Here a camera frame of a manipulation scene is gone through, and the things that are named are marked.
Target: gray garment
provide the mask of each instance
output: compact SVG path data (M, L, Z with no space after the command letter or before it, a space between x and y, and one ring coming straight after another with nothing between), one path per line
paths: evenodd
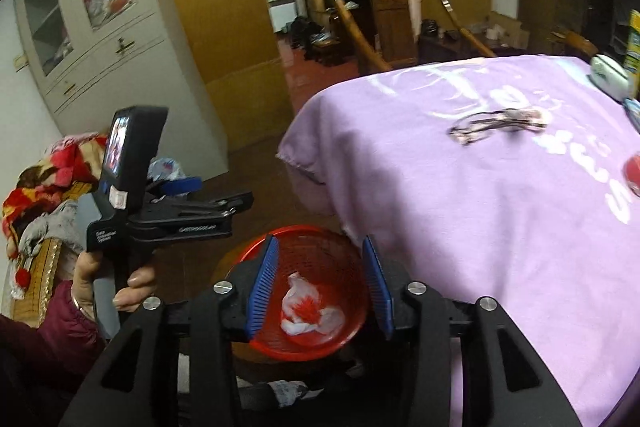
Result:
M50 214L42 214L31 221L24 229L18 249L27 257L35 257L45 239L56 238L63 241L76 253L82 251L81 239L76 230L76 210L78 204L73 200L63 201Z

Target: finger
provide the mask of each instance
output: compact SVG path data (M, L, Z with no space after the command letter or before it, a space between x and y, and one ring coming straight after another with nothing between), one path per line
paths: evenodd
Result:
M74 270L74 283L91 283L100 268L102 253L82 252L78 256Z
M155 290L155 285L143 286L142 288L123 288L113 298L113 305L119 311L134 311Z
M127 283L132 288L141 288L142 286L149 286L156 280L156 268L153 265L147 264L141 268L138 268L133 272Z

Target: maroon sleeve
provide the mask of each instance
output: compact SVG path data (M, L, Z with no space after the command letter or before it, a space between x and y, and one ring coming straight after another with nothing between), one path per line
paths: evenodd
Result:
M104 349L95 323L71 300L71 281L60 283L38 329L0 315L0 345L43 380L58 382L87 374Z

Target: yellow package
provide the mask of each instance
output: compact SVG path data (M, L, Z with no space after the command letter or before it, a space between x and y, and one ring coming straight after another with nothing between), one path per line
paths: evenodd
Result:
M629 97L638 95L640 83L640 13L631 12L629 42L626 45L625 70L629 71Z

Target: purple tablecloth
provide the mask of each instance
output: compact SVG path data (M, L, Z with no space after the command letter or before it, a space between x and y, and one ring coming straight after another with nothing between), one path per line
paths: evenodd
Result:
M495 296L584 427L640 367L640 208L621 169L640 136L577 58L480 58L337 84L302 108L279 157L300 198L367 233L444 296ZM540 135L463 147L458 118L539 107ZM461 408L460 372L454 410Z

